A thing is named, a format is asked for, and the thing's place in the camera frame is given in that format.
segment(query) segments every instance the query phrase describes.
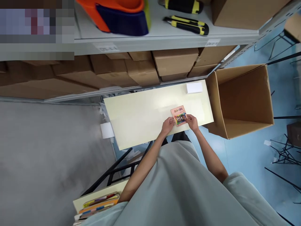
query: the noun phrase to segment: left hand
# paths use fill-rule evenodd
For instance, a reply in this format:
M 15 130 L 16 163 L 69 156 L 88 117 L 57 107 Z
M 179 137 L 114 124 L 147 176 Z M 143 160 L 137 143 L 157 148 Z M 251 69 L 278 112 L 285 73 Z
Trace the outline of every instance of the left hand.
M 175 125 L 175 121 L 173 120 L 173 117 L 168 117 L 163 122 L 161 133 L 164 136 L 167 136 L 167 134 L 169 134 L 169 132 L 172 130 L 172 128 L 173 128 L 174 125 Z

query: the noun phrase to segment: right hand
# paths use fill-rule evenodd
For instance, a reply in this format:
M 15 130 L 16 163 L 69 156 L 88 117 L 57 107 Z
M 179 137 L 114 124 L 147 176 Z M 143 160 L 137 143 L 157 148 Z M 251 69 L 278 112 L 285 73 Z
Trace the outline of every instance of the right hand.
M 188 123 L 190 129 L 195 132 L 197 131 L 198 128 L 198 120 L 196 117 L 194 117 L 193 115 L 186 115 L 186 119 L 185 121 Z

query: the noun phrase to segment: shelf label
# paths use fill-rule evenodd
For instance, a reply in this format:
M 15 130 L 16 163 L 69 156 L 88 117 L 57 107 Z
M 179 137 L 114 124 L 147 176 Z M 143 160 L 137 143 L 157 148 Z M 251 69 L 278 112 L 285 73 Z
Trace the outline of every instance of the shelf label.
M 120 52 L 118 47 L 112 42 L 96 42 L 93 45 L 98 48 L 101 52 Z
M 220 42 L 220 39 L 209 39 L 205 47 L 217 46 Z

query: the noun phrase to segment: person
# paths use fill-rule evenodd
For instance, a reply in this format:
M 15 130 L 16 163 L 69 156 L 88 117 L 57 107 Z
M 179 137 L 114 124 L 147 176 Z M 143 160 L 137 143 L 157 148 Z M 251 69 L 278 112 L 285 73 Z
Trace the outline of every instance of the person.
M 174 126 L 169 117 L 117 205 L 89 217 L 84 226 L 286 225 L 242 173 L 228 175 L 197 119 L 187 115 L 185 121 L 198 139 L 208 170 L 185 132 L 167 142 Z

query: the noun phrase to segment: light gray shirt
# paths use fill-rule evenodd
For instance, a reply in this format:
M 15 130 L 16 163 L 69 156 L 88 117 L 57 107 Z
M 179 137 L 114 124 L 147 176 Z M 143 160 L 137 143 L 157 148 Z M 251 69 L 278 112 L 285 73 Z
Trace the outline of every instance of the light gray shirt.
M 220 183 L 188 141 L 161 147 L 158 159 L 129 202 L 89 217 L 83 226 L 284 226 L 242 173 Z

